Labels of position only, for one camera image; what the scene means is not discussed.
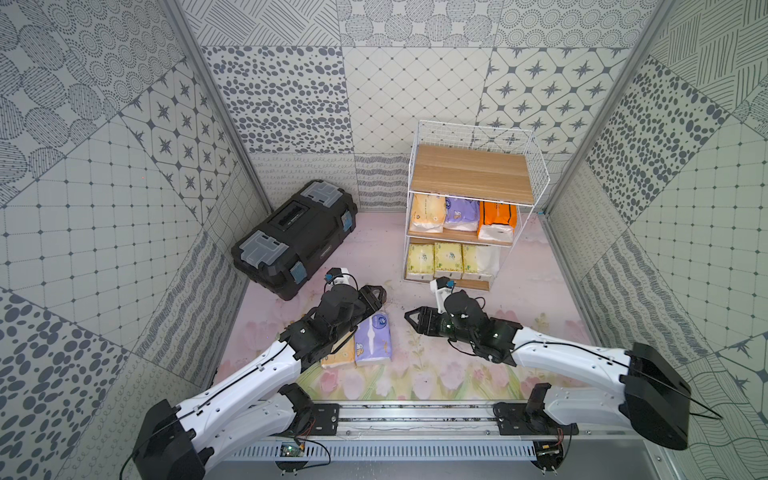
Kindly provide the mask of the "purple tissue pack top shelf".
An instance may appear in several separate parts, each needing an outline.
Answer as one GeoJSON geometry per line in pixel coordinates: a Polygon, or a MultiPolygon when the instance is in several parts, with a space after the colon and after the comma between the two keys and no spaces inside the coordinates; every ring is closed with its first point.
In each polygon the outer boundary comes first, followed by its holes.
{"type": "Polygon", "coordinates": [[[354,341],[357,366],[389,362],[393,347],[388,315],[383,312],[375,313],[361,322],[354,341]]]}

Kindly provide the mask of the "purple tissue pack shelf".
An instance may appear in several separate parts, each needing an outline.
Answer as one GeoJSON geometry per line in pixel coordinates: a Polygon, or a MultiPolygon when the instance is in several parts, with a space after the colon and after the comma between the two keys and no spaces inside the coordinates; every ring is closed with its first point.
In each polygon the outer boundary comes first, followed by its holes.
{"type": "Polygon", "coordinates": [[[393,347],[388,315],[383,312],[375,313],[361,322],[354,341],[357,366],[389,362],[393,347]]]}
{"type": "Polygon", "coordinates": [[[479,202],[463,198],[447,197],[443,227],[448,230],[473,232],[479,225],[479,202]]]}

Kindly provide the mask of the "yellow tissue pack top shelf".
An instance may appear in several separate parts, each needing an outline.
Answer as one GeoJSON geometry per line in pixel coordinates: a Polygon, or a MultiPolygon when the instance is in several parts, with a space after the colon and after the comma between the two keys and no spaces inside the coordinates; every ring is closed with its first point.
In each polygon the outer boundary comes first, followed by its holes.
{"type": "Polygon", "coordinates": [[[347,367],[355,364],[355,345],[353,337],[340,340],[331,353],[321,360],[323,369],[347,367]]]}

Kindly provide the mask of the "yellow tissue pack shelf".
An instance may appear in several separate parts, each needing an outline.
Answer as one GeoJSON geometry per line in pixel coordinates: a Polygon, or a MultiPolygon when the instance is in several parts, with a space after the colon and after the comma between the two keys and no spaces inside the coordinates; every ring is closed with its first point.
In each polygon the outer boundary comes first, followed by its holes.
{"type": "Polygon", "coordinates": [[[355,345],[353,337],[340,340],[331,353],[321,360],[323,369],[347,367],[355,364],[355,345]]]}
{"type": "Polygon", "coordinates": [[[446,219],[444,196],[416,193],[410,210],[409,229],[418,233],[441,233],[446,219]]]}

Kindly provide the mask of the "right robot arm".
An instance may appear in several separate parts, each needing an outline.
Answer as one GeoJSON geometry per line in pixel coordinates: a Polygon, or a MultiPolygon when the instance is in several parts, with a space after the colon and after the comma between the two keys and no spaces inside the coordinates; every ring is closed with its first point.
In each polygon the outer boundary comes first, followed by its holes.
{"type": "Polygon", "coordinates": [[[414,331],[469,346],[494,364],[546,370],[584,383],[570,393],[546,386],[529,398],[559,424],[630,427],[661,447],[687,449],[692,394],[689,384],[652,346],[607,348],[566,341],[483,311],[477,299],[447,288],[434,307],[405,313],[414,331]]]}

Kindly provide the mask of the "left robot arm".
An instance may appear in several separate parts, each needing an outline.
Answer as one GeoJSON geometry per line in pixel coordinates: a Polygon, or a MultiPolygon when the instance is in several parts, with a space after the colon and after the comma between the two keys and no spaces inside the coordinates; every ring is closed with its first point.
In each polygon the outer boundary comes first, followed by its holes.
{"type": "Polygon", "coordinates": [[[142,479],[202,479],[234,452],[271,436],[295,442],[318,425],[300,375],[385,304],[382,286],[337,277],[319,304],[291,323],[259,357],[219,384],[146,413],[129,463],[142,479]]]}

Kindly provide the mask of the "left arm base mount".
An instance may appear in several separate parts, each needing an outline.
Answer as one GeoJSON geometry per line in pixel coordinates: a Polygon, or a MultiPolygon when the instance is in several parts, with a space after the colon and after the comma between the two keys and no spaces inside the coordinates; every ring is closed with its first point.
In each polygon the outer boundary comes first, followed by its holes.
{"type": "Polygon", "coordinates": [[[340,409],[338,403],[315,403],[296,383],[283,386],[278,393],[290,402],[293,419],[281,433],[284,437],[335,436],[340,409]]]}

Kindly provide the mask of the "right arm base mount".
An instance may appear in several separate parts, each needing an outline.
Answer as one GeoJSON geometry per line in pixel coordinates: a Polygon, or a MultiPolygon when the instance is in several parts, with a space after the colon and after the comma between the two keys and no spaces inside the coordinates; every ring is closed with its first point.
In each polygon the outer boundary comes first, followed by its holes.
{"type": "Polygon", "coordinates": [[[492,407],[499,434],[502,436],[577,435],[576,423],[561,424],[545,411],[545,397],[552,388],[550,383],[534,386],[525,404],[498,402],[492,407]]]}

